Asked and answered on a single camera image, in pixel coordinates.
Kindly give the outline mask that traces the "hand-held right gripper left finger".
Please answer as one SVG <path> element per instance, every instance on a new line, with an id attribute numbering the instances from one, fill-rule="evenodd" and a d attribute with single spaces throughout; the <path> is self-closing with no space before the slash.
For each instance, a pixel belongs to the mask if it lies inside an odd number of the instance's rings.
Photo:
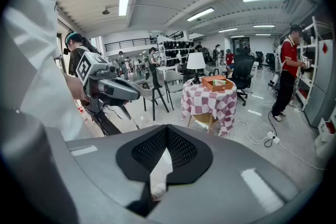
<path id="1" fill-rule="evenodd" d="M 70 205 L 65 224 L 167 224 L 164 209 L 155 206 L 144 181 L 130 180 L 117 163 L 118 149 L 128 141 L 156 134 L 155 125 L 129 133 L 65 142 L 48 128 L 52 162 L 67 190 Z"/>

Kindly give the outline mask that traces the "white crate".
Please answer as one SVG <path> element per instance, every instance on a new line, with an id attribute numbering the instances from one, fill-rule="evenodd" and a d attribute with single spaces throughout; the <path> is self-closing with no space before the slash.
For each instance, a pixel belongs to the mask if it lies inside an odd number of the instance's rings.
<path id="1" fill-rule="evenodd" d="M 315 139 L 315 148 L 317 156 L 327 161 L 336 150 L 336 128 L 331 120 L 320 120 L 318 125 L 318 136 Z"/>

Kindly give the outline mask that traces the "person's white shirt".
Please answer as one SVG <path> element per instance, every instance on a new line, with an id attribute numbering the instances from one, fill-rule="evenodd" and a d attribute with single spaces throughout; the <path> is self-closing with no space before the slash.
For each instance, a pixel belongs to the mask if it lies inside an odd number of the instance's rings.
<path id="1" fill-rule="evenodd" d="M 36 117 L 65 141 L 89 138 L 57 53 L 56 0 L 9 0 L 0 16 L 0 108 Z"/>

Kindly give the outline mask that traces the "gray cabinet red diamond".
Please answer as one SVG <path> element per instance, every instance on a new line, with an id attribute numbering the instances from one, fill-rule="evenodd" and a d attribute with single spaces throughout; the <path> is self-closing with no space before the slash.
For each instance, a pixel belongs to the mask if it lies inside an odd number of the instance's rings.
<path id="1" fill-rule="evenodd" d="M 327 120 L 336 106 L 336 44 L 332 39 L 321 40 L 313 87 L 304 113 L 313 127 Z"/>

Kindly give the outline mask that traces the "brown cardboard box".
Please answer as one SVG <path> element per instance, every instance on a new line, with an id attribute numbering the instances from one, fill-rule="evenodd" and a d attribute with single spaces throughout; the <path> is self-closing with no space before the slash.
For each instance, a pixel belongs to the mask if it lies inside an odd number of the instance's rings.
<path id="1" fill-rule="evenodd" d="M 226 80 L 226 84 L 223 86 L 214 87 L 213 80 Z M 231 90 L 234 86 L 234 83 L 226 79 L 225 76 L 216 75 L 216 76 L 202 77 L 202 85 L 208 88 L 209 91 L 211 92 L 219 92 L 219 91 Z"/>

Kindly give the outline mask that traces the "black office chair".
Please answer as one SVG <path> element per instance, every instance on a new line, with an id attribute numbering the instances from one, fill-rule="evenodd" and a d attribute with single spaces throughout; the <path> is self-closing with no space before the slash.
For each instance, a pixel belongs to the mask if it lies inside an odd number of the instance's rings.
<path id="1" fill-rule="evenodd" d="M 253 75 L 251 75 L 251 70 L 253 64 L 255 62 L 254 56 L 250 55 L 250 49 L 239 48 L 237 49 L 238 54 L 234 59 L 234 68 L 232 77 L 230 81 L 232 81 L 237 88 L 237 97 L 241 99 L 242 105 L 246 105 L 246 98 L 248 94 L 245 93 L 246 88 L 250 88 L 251 80 Z"/>

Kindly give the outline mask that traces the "person's left forearm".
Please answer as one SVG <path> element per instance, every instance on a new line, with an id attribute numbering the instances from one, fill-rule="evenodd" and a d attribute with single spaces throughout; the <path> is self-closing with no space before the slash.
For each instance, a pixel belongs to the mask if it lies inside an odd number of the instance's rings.
<path id="1" fill-rule="evenodd" d="M 72 94 L 72 97 L 75 100 L 85 100 L 89 102 L 89 98 L 86 96 L 83 85 L 79 78 L 70 76 L 66 73 L 63 73 L 66 84 Z"/>

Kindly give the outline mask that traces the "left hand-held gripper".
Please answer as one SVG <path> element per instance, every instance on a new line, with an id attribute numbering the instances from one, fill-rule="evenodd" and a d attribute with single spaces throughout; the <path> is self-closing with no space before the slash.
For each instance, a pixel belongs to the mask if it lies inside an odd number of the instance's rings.
<path id="1" fill-rule="evenodd" d="M 99 54 L 85 52 L 76 73 L 89 98 L 84 107 L 92 113 L 98 113 L 107 105 L 122 107 L 128 101 L 139 99 L 141 95 L 128 81 L 119 79 L 114 66 Z"/>

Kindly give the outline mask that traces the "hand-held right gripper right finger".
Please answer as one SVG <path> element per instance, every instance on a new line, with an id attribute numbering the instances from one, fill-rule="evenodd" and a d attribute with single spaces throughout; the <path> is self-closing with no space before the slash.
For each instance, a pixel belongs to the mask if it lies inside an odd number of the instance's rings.
<path id="1" fill-rule="evenodd" d="M 194 183 L 169 186 L 147 219 L 159 224 L 248 224 L 275 212 L 299 193 L 278 167 L 230 139 L 179 130 L 206 143 L 209 169 Z"/>

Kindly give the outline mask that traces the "white power strip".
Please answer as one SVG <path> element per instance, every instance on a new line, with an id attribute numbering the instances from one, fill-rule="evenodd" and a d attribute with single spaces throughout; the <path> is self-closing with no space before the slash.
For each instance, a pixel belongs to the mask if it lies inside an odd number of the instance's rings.
<path id="1" fill-rule="evenodd" d="M 271 140 L 271 142 L 274 142 L 276 144 L 279 143 L 279 138 L 277 137 L 277 135 L 274 132 L 269 131 L 267 133 L 267 137 Z"/>

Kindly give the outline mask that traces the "white shelf unit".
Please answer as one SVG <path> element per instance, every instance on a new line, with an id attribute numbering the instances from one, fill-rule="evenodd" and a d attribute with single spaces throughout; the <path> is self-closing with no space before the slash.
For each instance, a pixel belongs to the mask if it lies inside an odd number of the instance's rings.
<path id="1" fill-rule="evenodd" d="M 306 26 L 302 32 L 303 41 L 298 46 L 299 58 L 301 60 L 302 56 L 306 56 L 312 59 L 311 68 L 299 69 L 299 81 L 296 89 L 296 95 L 302 104 L 304 113 L 315 80 L 319 41 L 332 39 L 336 44 L 336 39 L 333 26 L 319 22 L 314 17 L 312 17 L 312 23 Z"/>

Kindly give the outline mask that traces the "white table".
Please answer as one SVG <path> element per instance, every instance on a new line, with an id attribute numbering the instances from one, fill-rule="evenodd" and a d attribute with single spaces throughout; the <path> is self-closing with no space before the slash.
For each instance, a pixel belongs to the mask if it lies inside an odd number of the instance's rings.
<path id="1" fill-rule="evenodd" d="M 177 73 L 178 71 L 178 66 L 170 66 L 170 67 L 166 67 L 166 66 L 160 66 L 156 68 L 156 71 L 158 73 L 158 80 L 159 81 L 173 81 L 173 79 L 175 78 L 175 76 L 173 75 L 173 71 L 175 73 Z"/>

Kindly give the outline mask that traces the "white table lamp black base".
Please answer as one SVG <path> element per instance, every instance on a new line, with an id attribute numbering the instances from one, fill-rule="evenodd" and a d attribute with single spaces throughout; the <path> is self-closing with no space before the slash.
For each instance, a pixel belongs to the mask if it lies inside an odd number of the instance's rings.
<path id="1" fill-rule="evenodd" d="M 198 77 L 198 70 L 206 68 L 203 54 L 201 52 L 189 53 L 186 68 L 188 70 L 194 70 L 194 79 L 192 83 L 200 84 L 201 82 Z"/>

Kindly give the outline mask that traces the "black shelf of bags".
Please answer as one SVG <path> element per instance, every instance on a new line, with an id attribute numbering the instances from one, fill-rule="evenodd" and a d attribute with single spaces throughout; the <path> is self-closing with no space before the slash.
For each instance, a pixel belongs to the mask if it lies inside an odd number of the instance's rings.
<path id="1" fill-rule="evenodd" d="M 185 64 L 189 54 L 195 52 L 192 41 L 175 41 L 159 35 L 156 37 L 156 44 L 160 64 L 168 67 Z"/>

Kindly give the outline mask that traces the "gray chair black legs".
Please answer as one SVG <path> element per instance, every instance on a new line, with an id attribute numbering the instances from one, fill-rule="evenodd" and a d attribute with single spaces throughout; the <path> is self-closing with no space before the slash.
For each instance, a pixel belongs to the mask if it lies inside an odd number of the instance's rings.
<path id="1" fill-rule="evenodd" d="M 134 87 L 140 91 L 140 97 L 143 100 L 143 107 L 144 111 L 146 112 L 146 100 L 152 102 L 152 120 L 155 121 L 155 106 L 157 105 L 157 99 L 161 99 L 167 113 L 169 113 L 168 107 L 166 105 L 166 102 L 164 101 L 163 96 L 165 93 L 162 93 L 160 90 L 160 87 L 154 87 L 151 89 L 145 89 L 138 84 L 134 83 Z"/>
<path id="2" fill-rule="evenodd" d="M 171 93 L 181 92 L 183 90 L 184 76 L 174 70 L 168 70 L 165 73 L 164 85 L 167 94 L 167 100 L 171 104 L 172 110 L 173 102 L 171 99 Z"/>

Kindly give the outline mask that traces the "round table with checkered cloth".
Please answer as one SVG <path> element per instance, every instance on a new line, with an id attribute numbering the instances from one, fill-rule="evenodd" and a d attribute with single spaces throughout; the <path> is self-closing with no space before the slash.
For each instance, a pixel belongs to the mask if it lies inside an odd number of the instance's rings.
<path id="1" fill-rule="evenodd" d="M 182 119 L 199 114 L 211 114 L 220 122 L 219 136 L 233 129 L 237 102 L 237 87 L 230 81 L 231 89 L 212 92 L 202 84 L 188 80 L 183 84 L 181 109 Z"/>

